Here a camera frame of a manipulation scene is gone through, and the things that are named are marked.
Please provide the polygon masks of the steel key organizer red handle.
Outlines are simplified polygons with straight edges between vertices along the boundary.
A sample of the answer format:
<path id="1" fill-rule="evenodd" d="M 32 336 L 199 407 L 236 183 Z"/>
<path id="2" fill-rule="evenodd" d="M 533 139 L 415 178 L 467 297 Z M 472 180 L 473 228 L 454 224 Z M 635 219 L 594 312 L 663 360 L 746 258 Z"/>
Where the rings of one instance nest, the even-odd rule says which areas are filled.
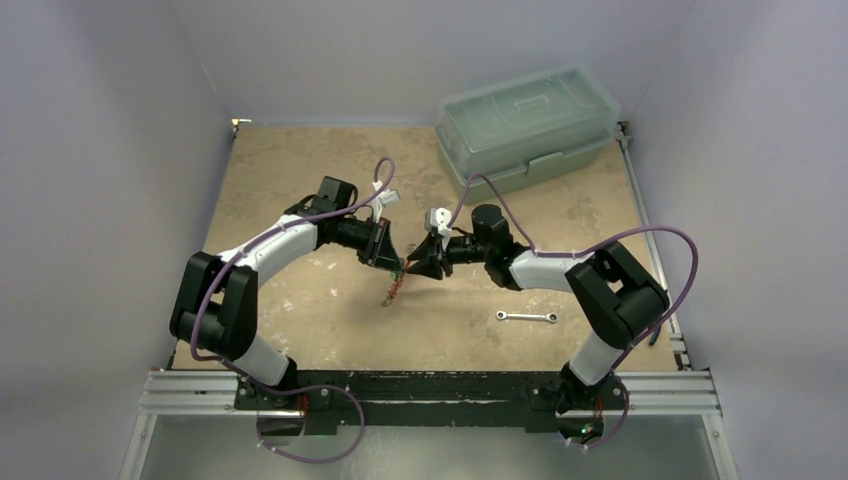
<path id="1" fill-rule="evenodd" d="M 381 306 L 382 307 L 390 307 L 394 300 L 396 299 L 399 290 L 404 282 L 405 273 L 403 272 L 399 278 L 396 280 L 392 278 L 392 284 L 387 290 L 386 296 L 383 299 Z"/>

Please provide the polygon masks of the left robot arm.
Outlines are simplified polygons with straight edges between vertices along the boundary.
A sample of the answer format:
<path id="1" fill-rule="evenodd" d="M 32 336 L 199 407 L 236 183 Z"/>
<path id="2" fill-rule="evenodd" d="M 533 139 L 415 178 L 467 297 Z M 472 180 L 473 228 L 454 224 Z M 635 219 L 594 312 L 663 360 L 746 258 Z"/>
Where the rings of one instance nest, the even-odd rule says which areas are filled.
<path id="1" fill-rule="evenodd" d="M 358 200 L 355 185 L 326 176 L 317 193 L 287 208 L 268 229 L 218 254 L 203 251 L 187 261 L 169 322 L 170 334 L 188 343 L 200 361 L 225 362 L 260 383 L 272 408 L 298 395 L 297 365 L 258 331 L 258 297 L 264 284 L 298 258 L 328 244 L 353 250 L 371 268 L 400 273 L 403 261 L 383 217 L 385 186 Z"/>

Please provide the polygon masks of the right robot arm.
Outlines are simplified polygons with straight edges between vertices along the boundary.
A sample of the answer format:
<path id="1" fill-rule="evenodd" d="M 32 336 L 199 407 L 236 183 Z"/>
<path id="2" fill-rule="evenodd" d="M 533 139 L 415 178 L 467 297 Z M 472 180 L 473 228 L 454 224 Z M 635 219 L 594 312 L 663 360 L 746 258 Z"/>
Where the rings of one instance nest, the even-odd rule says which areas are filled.
<path id="1" fill-rule="evenodd" d="M 618 241 L 588 255 L 544 256 L 514 239 L 497 205 L 474 208 L 469 232 L 456 234 L 449 220 L 446 209 L 430 212 L 429 231 L 409 255 L 406 273 L 442 280 L 458 264 L 480 263 L 500 288 L 560 291 L 577 300 L 590 334 L 552 392 L 560 413 L 594 405 L 616 361 L 671 305 L 667 292 Z"/>

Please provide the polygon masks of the silver combination wrench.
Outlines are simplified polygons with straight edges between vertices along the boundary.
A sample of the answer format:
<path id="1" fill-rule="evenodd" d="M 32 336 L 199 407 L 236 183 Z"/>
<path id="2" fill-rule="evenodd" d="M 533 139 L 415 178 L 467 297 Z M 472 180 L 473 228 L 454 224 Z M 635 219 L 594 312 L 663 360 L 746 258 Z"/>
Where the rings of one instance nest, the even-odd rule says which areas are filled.
<path id="1" fill-rule="evenodd" d="M 499 321 L 516 320 L 516 321 L 536 321 L 555 324 L 558 322 L 558 317 L 555 313 L 548 314 L 527 314 L 527 313 L 508 313 L 505 311 L 497 311 L 495 314 Z"/>

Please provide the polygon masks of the clear plastic storage bin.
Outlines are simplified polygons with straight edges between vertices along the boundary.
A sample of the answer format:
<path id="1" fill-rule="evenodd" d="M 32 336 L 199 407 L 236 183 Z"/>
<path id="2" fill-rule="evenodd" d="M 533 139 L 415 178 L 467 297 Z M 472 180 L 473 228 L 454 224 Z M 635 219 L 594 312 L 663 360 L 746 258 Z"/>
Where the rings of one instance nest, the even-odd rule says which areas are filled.
<path id="1" fill-rule="evenodd" d="M 463 204 L 592 164 L 621 106 L 587 69 L 564 65 L 444 98 L 438 158 Z"/>

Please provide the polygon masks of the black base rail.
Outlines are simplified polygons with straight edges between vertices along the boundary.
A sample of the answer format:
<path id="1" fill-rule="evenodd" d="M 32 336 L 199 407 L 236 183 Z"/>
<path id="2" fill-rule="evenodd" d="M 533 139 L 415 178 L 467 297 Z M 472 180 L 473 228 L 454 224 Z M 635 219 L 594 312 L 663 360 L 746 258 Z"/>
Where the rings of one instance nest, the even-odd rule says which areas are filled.
<path id="1" fill-rule="evenodd" d="M 596 402 L 563 413 L 553 390 L 556 371 L 302 370 L 301 392 L 268 391 L 237 378 L 234 407 L 262 416 L 291 414 L 308 435 L 332 435 L 340 426 L 521 428 L 592 441 L 626 407 L 625 390 L 611 378 Z"/>

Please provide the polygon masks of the blue handled pliers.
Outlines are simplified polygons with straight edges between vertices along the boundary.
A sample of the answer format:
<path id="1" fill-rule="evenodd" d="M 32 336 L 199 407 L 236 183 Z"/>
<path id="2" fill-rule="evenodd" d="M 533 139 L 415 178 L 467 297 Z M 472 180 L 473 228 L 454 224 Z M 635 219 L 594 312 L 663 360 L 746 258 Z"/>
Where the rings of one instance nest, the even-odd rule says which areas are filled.
<path id="1" fill-rule="evenodd" d="M 656 343 L 658 342 L 658 340 L 659 340 L 659 338 L 662 334 L 662 331 L 663 331 L 662 327 L 658 327 L 656 330 L 653 331 L 653 333 L 652 333 L 652 335 L 649 339 L 649 343 L 648 343 L 649 346 L 655 346 L 656 345 Z"/>

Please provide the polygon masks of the aluminium frame rail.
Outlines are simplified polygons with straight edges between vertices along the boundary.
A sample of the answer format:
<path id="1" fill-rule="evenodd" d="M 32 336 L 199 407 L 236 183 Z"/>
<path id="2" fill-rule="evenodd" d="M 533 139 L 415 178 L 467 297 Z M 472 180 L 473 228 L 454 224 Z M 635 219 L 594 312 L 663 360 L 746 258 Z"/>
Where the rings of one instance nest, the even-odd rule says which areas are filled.
<path id="1" fill-rule="evenodd" d="M 735 479 L 707 372 L 625 372 L 558 412 L 554 372 L 312 370 L 306 399 L 155 371 L 123 479 Z"/>

